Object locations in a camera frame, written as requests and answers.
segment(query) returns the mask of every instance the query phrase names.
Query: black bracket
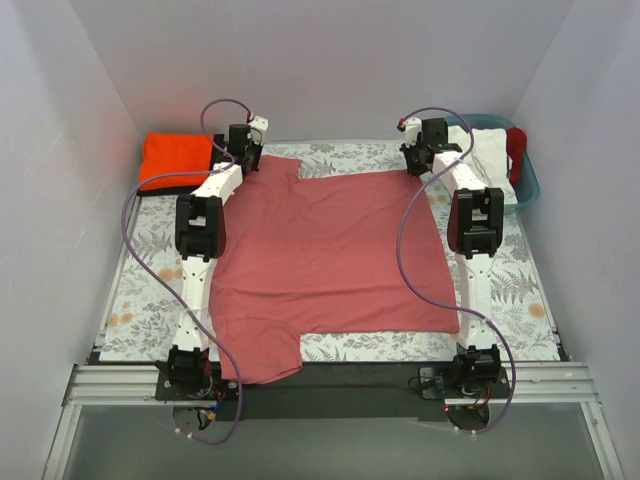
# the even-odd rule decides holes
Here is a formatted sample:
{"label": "black bracket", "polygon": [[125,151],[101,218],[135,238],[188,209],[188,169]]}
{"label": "black bracket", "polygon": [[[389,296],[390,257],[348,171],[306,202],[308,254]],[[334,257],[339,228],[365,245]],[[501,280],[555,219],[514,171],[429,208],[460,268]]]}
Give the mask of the black bracket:
{"label": "black bracket", "polygon": [[444,118],[429,118],[422,121],[422,132],[415,145],[400,146],[407,162],[409,175],[418,177],[433,171],[433,160],[437,153],[446,151],[462,152],[460,145],[449,143],[449,127]]}
{"label": "black bracket", "polygon": [[186,394],[195,394],[205,387],[205,379],[210,376],[205,370],[206,364],[207,360],[199,348],[187,352],[179,350],[177,345],[169,350],[166,362],[155,362],[169,383]]}
{"label": "black bracket", "polygon": [[[191,223],[204,217],[204,225]],[[201,255],[205,262],[224,253],[227,233],[222,199],[216,196],[178,195],[176,200],[176,248],[183,260]]]}
{"label": "black bracket", "polygon": [[500,377],[500,350],[496,345],[489,349],[465,350],[458,345],[458,355],[453,358],[456,383],[467,390],[479,390],[496,383]]}
{"label": "black bracket", "polygon": [[447,228],[449,248],[468,259],[478,253],[493,257],[502,243],[503,218],[501,189],[456,190]]}
{"label": "black bracket", "polygon": [[[181,352],[191,355],[192,352]],[[191,359],[193,369],[190,371],[180,372],[180,377],[170,374],[167,363],[156,362],[156,366],[160,370],[158,381],[156,383],[155,399],[160,401],[180,401],[192,400],[194,395],[200,393],[201,400],[216,400],[217,394],[224,395],[225,402],[233,402],[238,400],[238,383],[230,380],[222,379],[222,370],[217,362],[211,363],[208,360],[209,350],[205,350],[202,355],[202,362],[196,364],[196,355],[193,354]],[[201,383],[196,383],[198,378],[202,377]],[[202,394],[202,390],[207,390],[211,386],[211,392]]]}
{"label": "black bracket", "polygon": [[[229,125],[229,141],[220,145],[236,158],[236,164],[242,169],[242,176],[258,171],[262,145],[251,141],[251,127],[246,123]],[[213,163],[227,162],[227,157],[217,149],[213,152]]]}

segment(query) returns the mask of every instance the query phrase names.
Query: wire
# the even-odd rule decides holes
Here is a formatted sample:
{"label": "wire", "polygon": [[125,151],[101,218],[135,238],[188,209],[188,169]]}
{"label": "wire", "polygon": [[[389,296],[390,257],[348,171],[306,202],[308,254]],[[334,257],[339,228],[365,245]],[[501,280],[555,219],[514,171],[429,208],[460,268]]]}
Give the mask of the wire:
{"label": "wire", "polygon": [[213,409],[213,413],[218,413],[218,410],[220,410],[220,407],[222,406],[223,401],[224,401],[224,394],[222,394],[222,396],[220,397],[220,400],[218,400],[218,403]]}
{"label": "wire", "polygon": [[489,420],[491,419],[491,409],[487,408],[487,416],[486,418],[483,417],[480,412],[482,412],[482,410],[472,410],[472,412],[478,417],[478,420],[480,420],[482,423],[484,423],[485,425],[489,424]]}
{"label": "wire", "polygon": [[235,358],[233,358],[233,355],[231,355],[231,352],[227,349],[227,347],[225,347],[221,342],[219,342],[218,339],[202,324],[202,322],[200,322],[200,320],[198,320],[197,315],[193,312],[193,310],[191,310],[189,305],[187,305],[187,302],[180,296],[180,294],[173,287],[171,287],[171,285],[169,285],[162,278],[160,278],[151,269],[151,267],[149,267],[149,265],[147,265],[145,263],[145,261],[142,260],[142,258],[140,258],[140,255],[138,255],[136,250],[133,248],[133,244],[131,243],[131,239],[129,238],[129,235],[127,234],[127,228],[128,228],[127,217],[128,217],[128,212],[129,212],[129,205],[131,204],[133,198],[136,196],[138,191],[143,186],[148,184],[149,182],[153,182],[153,181],[158,180],[160,178],[167,178],[167,177],[184,177],[184,176],[190,176],[190,175],[213,175],[213,174],[224,172],[224,171],[230,169],[236,163],[236,159],[235,159],[235,157],[233,155],[231,155],[225,149],[223,149],[220,146],[215,144],[215,142],[213,141],[213,138],[210,137],[209,134],[207,134],[206,128],[204,126],[204,115],[205,115],[206,111],[209,109],[209,107],[211,107],[213,105],[216,105],[218,103],[223,103],[223,102],[230,102],[230,103],[235,103],[237,105],[240,105],[242,108],[244,108],[247,111],[247,118],[248,119],[251,118],[253,116],[253,114],[252,114],[251,110],[249,110],[249,108],[244,103],[242,103],[242,102],[240,102],[238,100],[234,100],[232,98],[219,98],[217,100],[213,100],[212,102],[209,102],[202,109],[202,113],[200,114],[200,126],[202,127],[203,133],[209,139],[209,141],[211,142],[211,145],[213,145],[213,148],[215,148],[216,150],[222,152],[223,155],[227,156],[229,158],[229,160],[230,160],[230,163],[227,164],[226,166],[220,168],[220,169],[205,170],[205,171],[200,171],[200,172],[163,173],[163,174],[155,175],[155,176],[153,176],[151,178],[148,178],[145,181],[140,182],[138,185],[136,185],[136,187],[131,191],[131,193],[129,194],[129,196],[127,197],[127,199],[124,202],[124,205],[122,207],[122,215],[120,217],[120,228],[122,230],[122,239],[124,240],[124,244],[127,247],[127,250],[129,250],[129,253],[131,253],[131,256],[136,260],[136,262],[138,262],[138,264],[144,270],[146,270],[146,272],[149,275],[151,275],[160,285],[162,285],[164,288],[166,288],[169,291],[169,293],[171,295],[173,295],[173,297],[178,301],[178,303],[180,303],[180,305],[182,305],[185,308],[185,311],[191,317],[191,320],[193,320],[193,323],[195,323],[198,326],[198,328],[202,332],[204,332],[204,334],[229,358],[229,361],[231,362],[231,365],[233,366],[233,370],[234,370],[234,372],[236,374],[237,383],[238,383],[238,406],[237,406],[237,409],[236,409],[236,415],[235,415],[235,417],[233,419],[233,423],[231,424],[231,427],[229,427],[229,430],[227,431],[227,433],[222,438],[214,440],[214,439],[210,439],[210,438],[207,438],[207,437],[203,437],[203,436],[194,434],[194,433],[192,433],[192,432],[190,432],[190,431],[188,431],[186,429],[183,429],[183,428],[177,429],[177,431],[180,431],[180,432],[184,433],[189,438],[195,438],[196,440],[200,440],[201,442],[205,442],[205,443],[208,443],[208,444],[211,444],[211,445],[220,445],[220,444],[226,442],[227,440],[229,440],[229,438],[231,438],[231,435],[233,435],[233,432],[235,431],[236,427],[238,426],[238,422],[240,421],[240,414],[242,412],[242,377],[240,375],[240,368],[238,367],[238,363],[236,362]]}
{"label": "wire", "polygon": [[476,401],[473,403],[470,403],[468,405],[461,405],[463,408],[475,408],[476,405],[478,405],[478,402],[480,401],[480,399],[482,398],[482,390],[480,390],[478,392],[478,396],[476,397]]}
{"label": "wire", "polygon": [[207,395],[209,395],[212,389],[213,389],[213,378],[209,377],[209,388],[207,388],[207,390],[204,393],[201,393],[200,395],[187,395],[187,396],[194,400],[200,400],[206,397]]}
{"label": "wire", "polygon": [[[427,303],[430,303],[431,305],[435,305],[436,307],[446,308],[448,310],[457,310],[459,312],[465,312],[465,313],[469,313],[471,315],[477,316],[478,318],[480,318],[481,320],[484,320],[486,322],[487,326],[489,328],[491,328],[491,330],[493,330],[495,332],[496,336],[500,339],[500,342],[504,345],[504,349],[507,352],[507,356],[509,357],[509,363],[511,364],[511,388],[509,389],[509,394],[507,395],[507,401],[504,404],[504,408],[502,409],[500,414],[496,417],[496,419],[495,419],[495,421],[493,423],[487,425],[486,427],[484,427],[483,429],[478,430],[478,431],[462,430],[463,432],[475,435],[475,434],[480,434],[480,433],[486,433],[486,432],[489,432],[489,431],[493,430],[496,427],[496,425],[498,425],[502,421],[502,419],[506,415],[507,411],[509,410],[509,406],[511,405],[511,402],[513,400],[513,394],[514,394],[515,388],[516,388],[516,365],[515,365],[515,359],[513,358],[513,353],[511,352],[511,349],[509,348],[509,345],[507,345],[507,340],[504,338],[504,335],[502,335],[502,332],[500,332],[498,327],[493,323],[493,321],[491,319],[487,318],[482,313],[480,313],[480,312],[478,312],[476,310],[473,310],[471,308],[460,307],[460,306],[457,306],[457,305],[449,305],[447,303],[439,302],[437,300],[434,300],[432,298],[427,297],[425,294],[420,292],[420,290],[418,290],[418,288],[413,284],[413,282],[411,281],[411,279],[407,275],[407,272],[405,271],[405,268],[404,268],[404,264],[403,264],[403,261],[402,261],[402,236],[404,235],[404,229],[405,229],[405,226],[407,224],[407,219],[409,218],[409,213],[411,213],[411,209],[413,208],[413,206],[418,201],[418,198],[420,198],[423,195],[423,193],[427,189],[427,187],[429,187],[429,185],[431,185],[437,179],[442,177],[445,173],[447,173],[449,170],[454,168],[456,165],[461,163],[462,160],[464,160],[464,158],[471,153],[471,150],[473,150],[473,146],[475,144],[475,139],[474,139],[474,136],[473,136],[473,129],[471,128],[471,125],[469,125],[469,122],[467,122],[467,120],[462,115],[454,112],[453,110],[449,110],[448,108],[442,108],[442,107],[424,107],[424,108],[419,108],[418,110],[414,110],[413,112],[411,112],[409,115],[407,115],[405,117],[402,117],[398,121],[398,127],[400,127],[404,123],[405,119],[407,119],[409,117],[412,117],[413,115],[415,115],[417,113],[426,112],[426,111],[432,111],[432,110],[447,112],[447,113],[449,113],[451,115],[454,115],[455,117],[457,117],[464,124],[464,126],[466,127],[467,132],[469,133],[469,139],[470,139],[469,148],[462,155],[460,155],[460,157],[458,159],[453,161],[450,165],[445,167],[442,171],[436,173],[429,180],[427,180],[424,183],[424,185],[422,185],[418,189],[416,194],[413,196],[413,198],[409,202],[409,206],[407,207],[407,210],[404,212],[404,216],[402,217],[402,222],[400,223],[400,229],[398,230],[398,238],[396,240],[396,259],[398,261],[398,269],[400,270],[400,275],[402,275],[402,278],[403,278],[404,282],[407,284],[409,289],[411,289],[411,291],[413,293],[415,293],[419,298],[421,298],[422,300],[424,300]],[[429,425],[429,424],[422,424],[422,423],[416,423],[416,425],[418,425],[420,427],[424,427],[424,428],[435,428],[435,429],[447,430],[447,431],[449,430],[446,427],[440,427],[438,425]]]}
{"label": "wire", "polygon": [[[426,381],[426,382],[420,382],[420,387],[415,387],[415,388],[414,388],[413,386],[411,386],[411,382],[412,382],[413,380],[415,380],[415,379],[422,380],[423,378],[427,379],[427,381]],[[430,377],[423,377],[423,376],[421,376],[421,375],[416,375],[415,377],[411,377],[409,380],[407,380],[407,385],[409,386],[409,388],[410,388],[411,390],[413,390],[414,392],[416,392],[416,393],[418,394],[418,396],[419,396],[422,400],[428,400],[427,398],[425,398],[425,397],[422,395],[422,392],[423,392],[423,390],[422,390],[422,385],[423,385],[423,384],[425,384],[425,383],[433,383],[433,379],[432,379],[432,378],[430,378]]]}
{"label": "wire", "polygon": [[251,130],[253,130],[254,132],[258,132],[260,134],[260,143],[262,143],[262,132],[257,129],[256,127],[249,127]]}
{"label": "wire", "polygon": [[203,423],[202,417],[200,416],[200,410],[196,409],[196,415],[198,416],[198,430],[204,430],[207,426]]}
{"label": "wire", "polygon": [[487,398],[485,398],[484,403],[477,408],[483,408],[489,405],[490,399],[491,399],[491,387],[487,385]]}
{"label": "wire", "polygon": [[478,395],[482,395],[482,390],[478,391],[478,392],[473,392],[473,393],[464,393],[464,388],[457,388],[455,385],[452,385],[451,390],[453,390],[454,392],[456,392],[458,395],[460,395],[461,397],[466,397],[466,398],[478,398],[476,396],[476,394]]}

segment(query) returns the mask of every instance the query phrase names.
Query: glass panel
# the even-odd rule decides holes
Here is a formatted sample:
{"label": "glass panel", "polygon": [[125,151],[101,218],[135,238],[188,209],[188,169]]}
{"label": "glass panel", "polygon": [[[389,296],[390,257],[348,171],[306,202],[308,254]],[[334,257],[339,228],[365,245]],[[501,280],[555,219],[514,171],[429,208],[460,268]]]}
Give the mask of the glass panel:
{"label": "glass panel", "polygon": [[[177,421],[197,430],[194,411]],[[215,447],[160,426],[172,425],[170,407],[84,407],[65,478],[602,478],[579,404],[512,405],[475,441],[410,422],[252,420]]]}

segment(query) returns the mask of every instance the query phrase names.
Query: red cloth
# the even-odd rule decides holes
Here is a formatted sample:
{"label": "red cloth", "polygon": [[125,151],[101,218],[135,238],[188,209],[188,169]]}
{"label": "red cloth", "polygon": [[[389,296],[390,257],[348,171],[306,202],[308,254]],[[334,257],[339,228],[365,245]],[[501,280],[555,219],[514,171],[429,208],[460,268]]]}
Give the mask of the red cloth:
{"label": "red cloth", "polygon": [[[205,135],[147,133],[142,146],[142,165],[138,182],[162,173],[201,172],[211,168],[211,142]],[[166,177],[147,183],[140,190],[165,190],[176,187],[198,188],[207,175]]]}
{"label": "red cloth", "polygon": [[[262,158],[260,172],[225,205],[227,247],[210,307],[243,381],[267,383],[300,370],[303,333],[456,333],[456,313],[416,297],[396,263],[400,220],[420,180],[405,171],[300,180],[300,163]],[[422,291],[455,304],[426,195],[407,222],[403,255]],[[234,379],[220,357],[223,377]]]}
{"label": "red cloth", "polygon": [[507,130],[507,155],[509,155],[513,161],[511,172],[509,172],[509,183],[514,187],[520,183],[522,159],[526,149],[527,135],[516,127]]}

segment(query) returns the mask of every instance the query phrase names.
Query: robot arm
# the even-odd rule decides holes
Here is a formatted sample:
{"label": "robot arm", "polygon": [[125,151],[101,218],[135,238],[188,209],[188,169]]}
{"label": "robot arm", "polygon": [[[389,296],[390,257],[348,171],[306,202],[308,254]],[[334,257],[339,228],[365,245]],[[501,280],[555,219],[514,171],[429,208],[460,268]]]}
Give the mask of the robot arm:
{"label": "robot arm", "polygon": [[[254,116],[248,124],[229,126],[229,141],[224,145],[236,158],[235,165],[218,158],[219,173],[210,175],[194,192],[179,195],[176,201],[176,248],[182,259],[181,296],[211,333],[209,292],[218,258],[224,253],[226,230],[224,205],[242,184],[243,178],[258,170],[269,122]],[[185,393],[203,387],[206,360],[203,353],[209,339],[186,311],[180,312],[176,334],[167,362],[156,366]]]}
{"label": "robot arm", "polygon": [[[458,145],[448,143],[448,126],[443,118],[409,118],[400,129],[405,133],[400,150],[411,175],[440,173],[462,151]],[[440,178],[452,197],[447,243],[458,264],[462,307],[490,318],[491,275],[495,253],[502,242],[504,194],[499,188],[488,188],[464,163]],[[500,371],[497,343],[495,334],[483,320],[461,313],[458,355],[454,362],[462,365],[464,381],[497,378]]]}

